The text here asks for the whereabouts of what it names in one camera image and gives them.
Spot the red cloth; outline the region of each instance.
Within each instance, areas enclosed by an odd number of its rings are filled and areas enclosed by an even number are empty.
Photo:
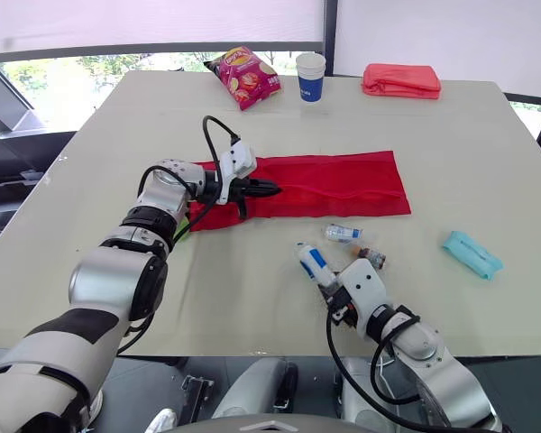
[[[410,214],[392,151],[339,156],[257,158],[253,178],[272,180],[282,192],[246,198],[251,217],[383,217]],[[213,169],[212,162],[199,162]],[[192,203],[190,218],[204,205]],[[214,206],[192,230],[240,224],[238,208]]]
[[[372,63],[362,74],[362,91],[381,97],[438,99],[441,82],[430,66]]]

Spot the bag of chips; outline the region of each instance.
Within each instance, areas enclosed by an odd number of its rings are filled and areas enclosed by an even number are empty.
[[[241,110],[280,90],[274,69],[246,47],[233,48],[204,65],[223,82]]]

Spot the tabletop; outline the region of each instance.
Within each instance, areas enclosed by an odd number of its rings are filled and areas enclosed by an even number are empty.
[[[541,354],[541,151],[499,88],[444,81],[439,100],[415,100],[326,78],[323,99],[308,105],[295,77],[280,79],[278,95],[240,112],[212,74],[126,74],[0,236],[0,347],[66,310],[73,268],[120,224],[147,167],[209,160],[209,114],[258,156],[392,150],[412,215],[252,219],[193,234],[170,255],[163,302],[129,354],[328,354],[325,303],[294,254],[308,241],[336,270],[350,263],[324,239],[328,223],[363,229],[388,257],[390,296],[437,327],[454,355]],[[227,137],[213,128],[213,139],[223,152]],[[442,250],[452,230],[505,269],[481,280]],[[335,343],[342,355],[374,348],[345,327]]]

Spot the trees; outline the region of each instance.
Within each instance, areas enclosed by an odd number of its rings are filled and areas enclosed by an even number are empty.
[[[76,62],[90,72],[99,90],[107,85],[116,85],[129,70],[140,69],[140,61],[149,56],[149,53],[85,56],[78,57]]]

